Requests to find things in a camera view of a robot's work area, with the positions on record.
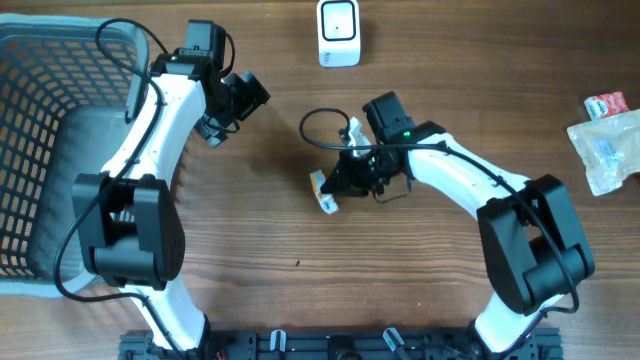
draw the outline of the brown table surface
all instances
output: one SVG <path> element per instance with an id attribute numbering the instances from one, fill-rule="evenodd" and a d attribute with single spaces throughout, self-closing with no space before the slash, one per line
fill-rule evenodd
<path id="1" fill-rule="evenodd" d="M 332 216 L 313 198 L 309 172 L 330 171 L 337 154 L 305 144 L 300 117 L 332 106 L 364 119 L 363 104 L 395 90 L 416 122 L 436 121 L 492 163 L 563 180 L 597 271 L 579 286 L 580 311 L 545 324 L 561 327 L 568 359 L 638 358 L 640 178 L 594 197 L 566 133 L 590 95 L 622 90 L 640 106 L 637 1 L 363 1 L 361 63 L 343 69 L 318 65 L 312 1 L 11 3 L 133 18 L 169 48 L 188 19 L 212 19 L 235 39 L 234 70 L 251 69 L 271 93 L 223 146 L 192 136 L 176 177 L 182 273 L 214 328 L 466 326 L 482 311 L 492 288 L 477 225 L 445 196 L 416 185 L 385 206 L 340 200 Z M 314 120 L 310 136 L 338 140 L 340 119 Z M 130 301 L 4 297 L 0 319 L 2 359 L 113 359 L 120 334 L 146 328 Z"/>

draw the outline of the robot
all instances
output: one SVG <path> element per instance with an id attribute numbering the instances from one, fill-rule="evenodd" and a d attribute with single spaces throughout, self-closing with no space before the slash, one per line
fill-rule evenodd
<path id="1" fill-rule="evenodd" d="M 180 275 L 185 235 L 169 188 L 193 128 L 217 146 L 238 129 L 237 120 L 269 99 L 251 72 L 238 76 L 222 68 L 225 38 L 231 40 L 213 22 L 190 21 L 185 46 L 159 55 L 149 74 L 141 74 L 152 89 L 120 150 L 100 174 L 80 174 L 73 186 L 77 220 L 69 233 L 78 230 L 85 267 L 121 293 L 96 298 L 72 294 L 60 282 L 59 269 L 56 286 L 81 302 L 134 301 L 151 331 L 122 336 L 120 359 L 562 358 L 558 330 L 534 327 L 552 311 L 577 311 L 576 286 L 595 270 L 566 188 L 551 175 L 532 181 L 499 169 L 432 122 L 415 126 L 394 93 L 363 108 L 376 137 L 373 145 L 360 132 L 359 120 L 339 110 L 318 109 L 302 119 L 305 141 L 340 151 L 322 192 L 379 196 L 400 174 L 443 192 L 478 221 L 495 290 L 486 309 L 467 328 L 210 331 Z M 321 144 L 305 135 L 304 123 L 320 111 L 345 117 L 347 127 L 339 132 L 344 146 Z M 236 130 L 228 129 L 232 124 Z M 524 228 L 529 224 L 543 235 L 527 239 Z M 59 258 L 71 235 L 61 244 Z M 568 293 L 572 308 L 554 305 Z"/>

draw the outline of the basket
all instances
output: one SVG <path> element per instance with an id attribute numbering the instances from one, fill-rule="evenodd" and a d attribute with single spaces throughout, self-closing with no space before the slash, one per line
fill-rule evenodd
<path id="1" fill-rule="evenodd" d="M 140 110 L 142 80 L 95 46 L 105 20 L 0 15 L 0 294 L 60 296 L 52 267 L 75 218 L 73 181 L 101 170 Z M 133 25 L 110 25 L 101 41 L 146 69 L 148 43 Z M 77 234 L 61 275 L 71 291 L 96 279 L 83 266 Z"/>

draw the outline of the plastic crate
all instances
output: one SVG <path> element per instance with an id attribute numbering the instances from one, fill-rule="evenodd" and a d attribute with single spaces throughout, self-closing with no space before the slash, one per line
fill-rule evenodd
<path id="1" fill-rule="evenodd" d="M 105 20 L 0 15 L 0 294 L 60 296 L 52 267 L 75 218 L 73 181 L 100 171 L 140 109 L 141 79 L 95 46 Z M 133 25 L 109 25 L 101 41 L 146 69 L 148 43 Z M 95 280 L 77 235 L 61 274 L 71 291 Z"/>

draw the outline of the gray plastic bin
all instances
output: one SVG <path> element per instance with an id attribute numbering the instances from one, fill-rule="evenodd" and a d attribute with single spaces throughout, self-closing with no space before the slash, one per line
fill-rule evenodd
<path id="1" fill-rule="evenodd" d="M 0 15 L 0 294 L 60 296 L 55 252 L 75 216 L 71 186 L 98 173 L 129 132 L 143 82 L 114 66 L 94 37 L 106 19 Z M 101 41 L 144 71 L 148 43 L 130 24 Z M 62 262 L 70 291 L 94 281 L 77 235 Z"/>

